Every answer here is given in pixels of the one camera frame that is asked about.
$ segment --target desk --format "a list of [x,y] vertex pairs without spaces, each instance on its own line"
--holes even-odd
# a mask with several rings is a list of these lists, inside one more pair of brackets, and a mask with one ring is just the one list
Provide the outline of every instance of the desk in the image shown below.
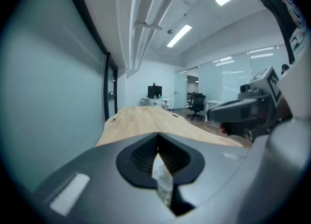
[[209,110],[209,105],[217,105],[217,104],[221,104],[221,103],[223,103],[223,102],[221,102],[221,101],[206,101],[205,123],[207,122],[206,112],[207,112],[207,110]]
[[141,98],[141,100],[148,100],[148,101],[151,101],[151,102],[154,102],[154,101],[162,101],[165,103],[165,110],[167,111],[167,102],[170,100],[170,98],[162,98],[162,99],[152,99],[152,98]]
[[106,121],[104,132],[96,146],[153,132],[175,134],[206,143],[242,147],[240,143],[196,127],[182,116],[165,111],[160,106],[119,108],[118,113]]

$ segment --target black office chair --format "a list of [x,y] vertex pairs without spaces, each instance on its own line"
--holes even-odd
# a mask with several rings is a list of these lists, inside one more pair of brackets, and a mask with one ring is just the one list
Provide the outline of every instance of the black office chair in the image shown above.
[[203,120],[203,116],[199,112],[204,110],[205,97],[206,96],[203,94],[194,95],[193,104],[191,107],[188,107],[189,110],[194,111],[194,114],[187,115],[187,118],[192,116],[191,120],[193,120],[194,117],[198,117],[201,121]]

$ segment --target glass wall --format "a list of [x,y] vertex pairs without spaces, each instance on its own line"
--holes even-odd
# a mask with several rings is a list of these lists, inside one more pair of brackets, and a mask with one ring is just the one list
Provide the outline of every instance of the glass wall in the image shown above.
[[281,67],[289,64],[284,45],[261,48],[221,58],[199,66],[199,93],[206,100],[231,101],[238,97],[240,85],[272,66],[280,78]]

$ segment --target white wall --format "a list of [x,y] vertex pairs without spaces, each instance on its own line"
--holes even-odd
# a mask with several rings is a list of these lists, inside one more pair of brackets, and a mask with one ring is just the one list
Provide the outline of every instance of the white wall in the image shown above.
[[117,79],[117,104],[118,108],[125,107],[125,91],[126,90],[126,71],[125,69],[118,70],[118,79]]
[[183,53],[187,69],[242,52],[284,44],[274,16],[264,10],[237,21]]
[[138,0],[116,0],[116,12],[121,50],[125,66],[130,68],[130,57],[132,53],[132,31],[134,22],[134,11]]
[[199,92],[199,84],[198,83],[188,83],[187,93],[198,93]]
[[103,53],[72,0],[22,0],[1,34],[1,157],[33,191],[100,138]]
[[178,67],[184,67],[184,60],[181,56],[170,56],[170,55],[163,55],[163,54],[156,54],[152,51],[148,51],[146,53],[144,61],[150,61],[150,62],[158,62],[163,64],[169,64],[174,65]]
[[122,23],[121,28],[124,26],[128,27],[128,24],[124,23],[122,19],[117,16],[117,10],[120,10],[119,0],[84,0],[92,21],[100,35],[105,47],[111,53],[111,57],[117,64],[119,69],[125,67],[125,61],[122,53],[121,42],[124,45],[124,53],[128,53],[128,43],[123,43],[123,40],[127,39],[127,36],[119,36],[119,24]]
[[187,75],[199,77],[199,68],[196,67],[194,69],[187,70]]
[[126,79],[126,106],[139,106],[140,99],[148,94],[148,86],[162,86],[162,96],[171,98],[174,102],[175,68],[181,67],[157,62],[143,61],[140,70]]

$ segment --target computer monitor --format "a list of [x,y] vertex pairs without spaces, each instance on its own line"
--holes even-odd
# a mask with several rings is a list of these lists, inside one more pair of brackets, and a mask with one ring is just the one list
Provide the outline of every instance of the computer monitor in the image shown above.
[[155,96],[158,98],[162,96],[162,87],[161,86],[148,86],[148,98],[153,99]]

